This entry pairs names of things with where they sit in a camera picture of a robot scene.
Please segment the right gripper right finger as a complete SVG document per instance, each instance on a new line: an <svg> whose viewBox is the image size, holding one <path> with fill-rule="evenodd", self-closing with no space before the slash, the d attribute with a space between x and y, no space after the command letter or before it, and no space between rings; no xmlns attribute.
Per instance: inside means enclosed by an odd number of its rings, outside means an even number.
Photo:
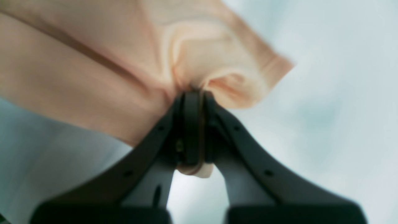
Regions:
<svg viewBox="0 0 398 224"><path fill-rule="evenodd" d="M205 161L224 177L226 224L366 224L360 206L278 162L210 92L204 92Z"/></svg>

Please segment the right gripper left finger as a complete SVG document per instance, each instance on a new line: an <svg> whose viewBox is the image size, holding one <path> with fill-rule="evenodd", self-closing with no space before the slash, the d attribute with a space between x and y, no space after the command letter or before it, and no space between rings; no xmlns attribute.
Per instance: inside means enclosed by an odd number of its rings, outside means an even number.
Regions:
<svg viewBox="0 0 398 224"><path fill-rule="evenodd" d="M31 224L171 224L174 170L203 156L203 92L179 95L137 147L102 174L41 204Z"/></svg>

